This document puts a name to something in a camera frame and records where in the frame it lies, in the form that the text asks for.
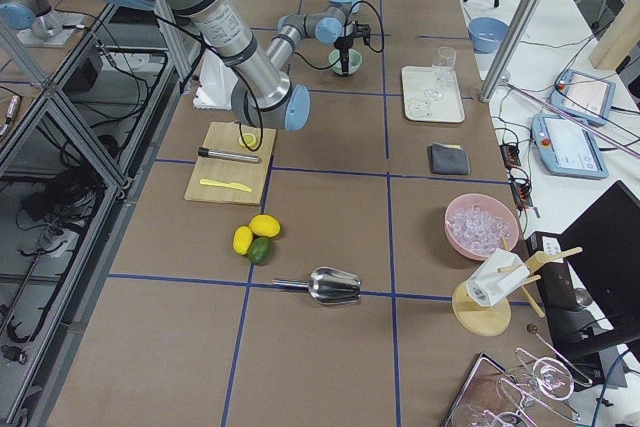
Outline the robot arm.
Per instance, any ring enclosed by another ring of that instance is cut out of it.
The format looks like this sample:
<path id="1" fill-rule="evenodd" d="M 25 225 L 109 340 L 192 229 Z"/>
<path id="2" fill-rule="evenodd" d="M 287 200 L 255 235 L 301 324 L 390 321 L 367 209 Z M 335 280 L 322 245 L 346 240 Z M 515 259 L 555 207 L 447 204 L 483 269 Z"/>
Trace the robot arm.
<path id="1" fill-rule="evenodd" d="M 103 0 L 138 10 L 153 10 L 156 0 Z M 286 131 L 302 129 L 310 113 L 310 93 L 295 85 L 283 65 L 301 40 L 313 38 L 338 45 L 352 33 L 350 17 L 361 0 L 329 0 L 328 7 L 308 15 L 287 15 L 268 48 L 262 48 L 232 0 L 165 0 L 171 10 L 189 18 L 205 43 L 238 81 L 231 109 L 244 124 Z"/>

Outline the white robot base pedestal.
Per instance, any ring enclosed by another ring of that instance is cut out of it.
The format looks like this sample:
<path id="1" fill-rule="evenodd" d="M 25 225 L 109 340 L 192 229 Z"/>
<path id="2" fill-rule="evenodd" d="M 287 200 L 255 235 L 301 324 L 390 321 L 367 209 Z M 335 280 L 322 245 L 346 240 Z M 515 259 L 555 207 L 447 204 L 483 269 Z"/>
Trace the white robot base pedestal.
<path id="1" fill-rule="evenodd" d="M 231 110 L 231 95 L 238 81 L 232 69 L 213 52 L 203 55 L 193 105 L 200 110 Z"/>

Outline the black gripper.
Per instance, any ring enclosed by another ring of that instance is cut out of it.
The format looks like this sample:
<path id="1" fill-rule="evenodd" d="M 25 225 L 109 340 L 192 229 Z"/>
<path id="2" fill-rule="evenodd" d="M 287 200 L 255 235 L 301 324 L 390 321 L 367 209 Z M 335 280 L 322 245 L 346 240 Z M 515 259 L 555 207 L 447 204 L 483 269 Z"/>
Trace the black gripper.
<path id="1" fill-rule="evenodd" d="M 340 52 L 340 72 L 342 76 L 349 75 L 350 59 L 349 50 L 353 46 L 353 38 L 351 36 L 339 37 L 335 41 L 335 48 Z"/>

